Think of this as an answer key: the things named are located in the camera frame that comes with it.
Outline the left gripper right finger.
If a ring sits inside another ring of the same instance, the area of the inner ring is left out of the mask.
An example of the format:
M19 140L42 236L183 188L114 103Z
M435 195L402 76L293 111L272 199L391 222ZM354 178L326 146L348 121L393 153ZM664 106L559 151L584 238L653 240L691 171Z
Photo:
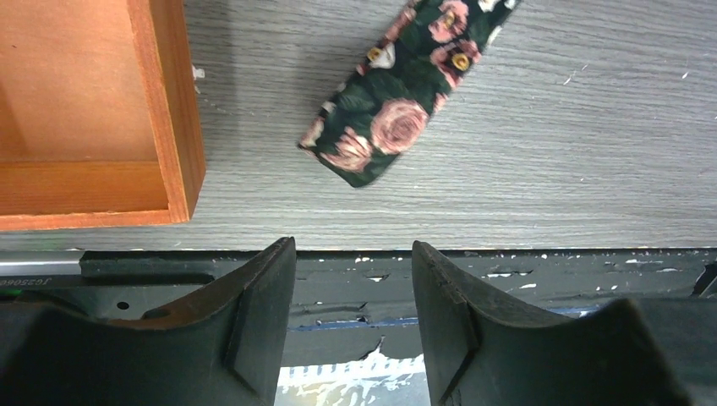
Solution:
M692 403L634 300L581 318L559 315L420 241L412 278L434 405Z

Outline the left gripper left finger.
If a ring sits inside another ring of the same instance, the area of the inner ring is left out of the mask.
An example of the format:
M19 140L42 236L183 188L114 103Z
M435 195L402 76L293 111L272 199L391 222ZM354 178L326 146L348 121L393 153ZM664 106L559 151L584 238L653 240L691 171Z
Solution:
M4 405L271 405L295 283L292 238L137 320L1 307Z

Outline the black pink floral tie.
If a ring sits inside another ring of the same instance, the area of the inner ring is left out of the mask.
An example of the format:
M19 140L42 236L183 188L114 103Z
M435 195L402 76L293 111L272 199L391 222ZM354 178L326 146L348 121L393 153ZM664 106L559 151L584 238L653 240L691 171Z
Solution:
M518 1L409 1L321 106L298 148L354 188L409 150Z

